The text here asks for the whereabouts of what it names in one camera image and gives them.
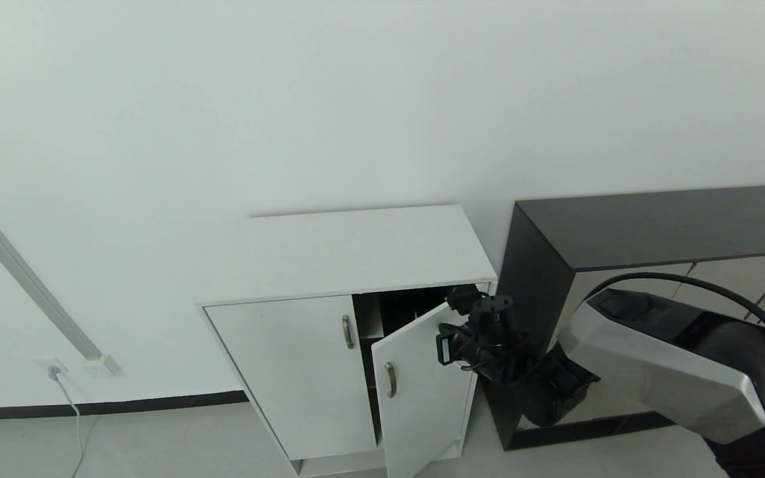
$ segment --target wall outlet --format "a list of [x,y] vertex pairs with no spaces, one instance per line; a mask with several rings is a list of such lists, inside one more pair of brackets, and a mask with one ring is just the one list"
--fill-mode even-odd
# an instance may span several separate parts
[[120,366],[107,354],[98,360],[85,360],[82,368],[93,378],[114,378],[120,371]]
[[37,366],[43,369],[43,372],[48,373],[49,367],[57,366],[61,369],[61,373],[67,373],[67,369],[64,364],[55,357],[35,357],[34,362],[37,363]]

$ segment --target cabinet handle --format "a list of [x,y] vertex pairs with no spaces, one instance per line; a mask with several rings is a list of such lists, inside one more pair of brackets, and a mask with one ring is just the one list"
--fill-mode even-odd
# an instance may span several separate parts
[[388,398],[392,398],[397,393],[397,376],[394,375],[394,365],[390,361],[387,361],[384,366],[386,372],[388,372],[388,381],[391,383],[391,388],[388,390]]
[[347,348],[353,348],[353,336],[350,333],[350,315],[342,315],[341,327],[344,329],[344,342],[347,342]]

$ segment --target open cabinet door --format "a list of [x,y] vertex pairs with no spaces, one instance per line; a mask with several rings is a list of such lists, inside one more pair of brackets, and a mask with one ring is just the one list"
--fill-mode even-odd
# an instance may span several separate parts
[[371,345],[388,478],[413,478],[460,438],[476,375],[438,363],[435,336],[465,320],[443,303]]

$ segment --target black countertop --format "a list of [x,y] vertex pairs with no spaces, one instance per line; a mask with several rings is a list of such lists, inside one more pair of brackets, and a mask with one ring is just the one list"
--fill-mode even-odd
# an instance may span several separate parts
[[765,255],[765,187],[519,200],[574,270]]

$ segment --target power cord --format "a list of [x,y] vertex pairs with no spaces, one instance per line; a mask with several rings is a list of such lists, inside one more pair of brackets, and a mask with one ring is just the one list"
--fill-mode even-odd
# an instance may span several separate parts
[[64,388],[64,384],[61,384],[60,379],[58,379],[58,373],[61,373],[61,369],[57,366],[50,366],[49,367],[49,378],[55,381],[56,384],[58,384],[58,387],[61,387],[61,391],[64,393],[64,396],[66,397],[67,402],[70,402],[70,406],[72,406],[72,409],[76,411],[76,435],[78,436],[78,465],[76,465],[76,469],[72,470],[72,476],[70,478],[76,478],[76,473],[78,473],[79,467],[82,466],[82,460],[84,459],[84,447],[82,445],[82,428],[81,428],[81,412],[78,411],[77,406],[72,402],[72,399],[70,398],[70,394],[66,393],[66,388]]

